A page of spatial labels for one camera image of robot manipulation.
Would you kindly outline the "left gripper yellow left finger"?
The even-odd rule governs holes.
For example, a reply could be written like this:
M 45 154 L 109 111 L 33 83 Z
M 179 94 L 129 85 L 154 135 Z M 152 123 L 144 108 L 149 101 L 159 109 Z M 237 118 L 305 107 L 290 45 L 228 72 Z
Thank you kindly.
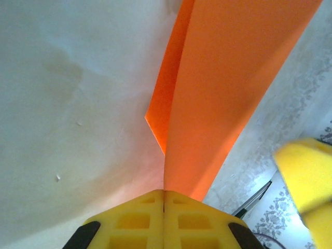
M 88 218 L 64 248 L 163 248 L 163 190 Z

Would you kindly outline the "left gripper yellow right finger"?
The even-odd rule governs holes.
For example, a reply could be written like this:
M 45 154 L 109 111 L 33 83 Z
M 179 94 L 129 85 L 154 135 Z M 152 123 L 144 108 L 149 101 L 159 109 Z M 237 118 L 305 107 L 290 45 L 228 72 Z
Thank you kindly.
M 247 224 L 174 191 L 164 192 L 164 248 L 264 248 Z

